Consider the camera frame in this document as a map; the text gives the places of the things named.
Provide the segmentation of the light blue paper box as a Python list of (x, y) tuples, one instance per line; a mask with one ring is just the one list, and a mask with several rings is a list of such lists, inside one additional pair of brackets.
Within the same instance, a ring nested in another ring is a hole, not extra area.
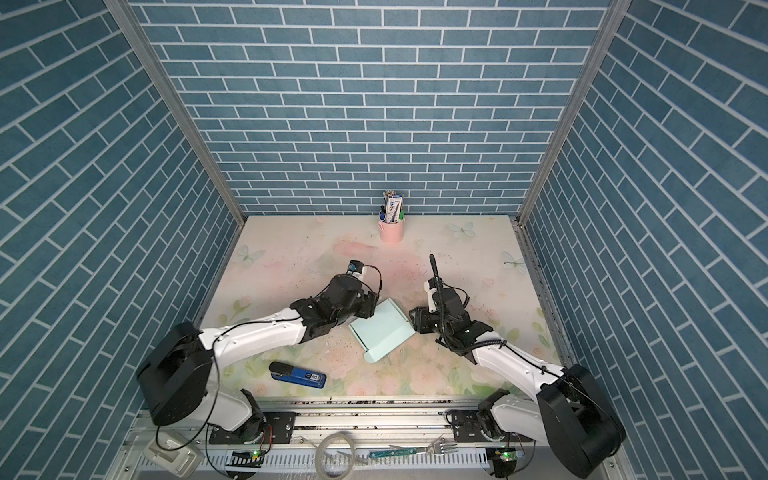
[(408, 317), (393, 299), (382, 301), (373, 316), (357, 318), (349, 328), (369, 364), (377, 363), (415, 334)]

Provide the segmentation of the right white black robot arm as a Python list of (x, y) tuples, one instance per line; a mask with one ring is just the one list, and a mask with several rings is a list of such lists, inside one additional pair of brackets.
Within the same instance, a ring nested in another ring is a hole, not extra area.
[(520, 433), (546, 442), (573, 475), (585, 479), (626, 439), (626, 430), (591, 372), (575, 364), (563, 367), (539, 359), (509, 343), (494, 329), (469, 317), (451, 289), (428, 292), (428, 304), (409, 312), (420, 334), (504, 378), (534, 407), (499, 390), (478, 407), (481, 429), (492, 438)]

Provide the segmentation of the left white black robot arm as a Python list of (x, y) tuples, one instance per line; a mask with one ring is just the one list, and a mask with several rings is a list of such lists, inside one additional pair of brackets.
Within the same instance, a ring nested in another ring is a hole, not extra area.
[(246, 390), (229, 392), (223, 370), (267, 351), (307, 343), (350, 318), (369, 318), (380, 291), (350, 273), (338, 274), (318, 294), (298, 299), (266, 317), (199, 329), (171, 328), (137, 369), (137, 381), (158, 429), (199, 420), (238, 443), (258, 441), (266, 420)]

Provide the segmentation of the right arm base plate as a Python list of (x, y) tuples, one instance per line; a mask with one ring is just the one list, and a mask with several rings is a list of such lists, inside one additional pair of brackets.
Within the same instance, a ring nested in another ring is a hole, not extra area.
[(457, 443), (504, 443), (520, 437), (531, 440), (543, 434), (543, 425), (534, 415), (513, 413), (499, 423), (489, 409), (449, 409), (443, 413)]

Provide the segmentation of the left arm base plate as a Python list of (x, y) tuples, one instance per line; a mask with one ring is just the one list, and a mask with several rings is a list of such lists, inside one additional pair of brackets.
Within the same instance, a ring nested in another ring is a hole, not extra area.
[(234, 431), (213, 428), (207, 440), (212, 445), (289, 444), (296, 417), (288, 411), (257, 414)]

